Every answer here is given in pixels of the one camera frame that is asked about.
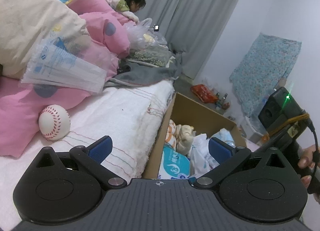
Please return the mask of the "person's right hand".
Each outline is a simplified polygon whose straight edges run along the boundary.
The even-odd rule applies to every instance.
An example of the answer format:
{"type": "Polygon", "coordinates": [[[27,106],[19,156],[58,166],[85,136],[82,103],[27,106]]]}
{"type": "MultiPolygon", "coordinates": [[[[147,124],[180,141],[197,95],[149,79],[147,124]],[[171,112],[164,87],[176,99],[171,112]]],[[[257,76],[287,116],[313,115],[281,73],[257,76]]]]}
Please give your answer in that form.
{"type": "MultiPolygon", "coordinates": [[[[315,145],[312,145],[308,148],[305,148],[303,150],[303,153],[300,157],[300,160],[298,162],[298,167],[300,169],[309,168],[310,170],[313,170],[315,168],[315,163],[313,161],[313,153],[315,152],[316,147],[315,145]]],[[[304,187],[308,188],[311,183],[311,176],[304,176],[301,178],[302,183],[304,184],[304,187]]]]}

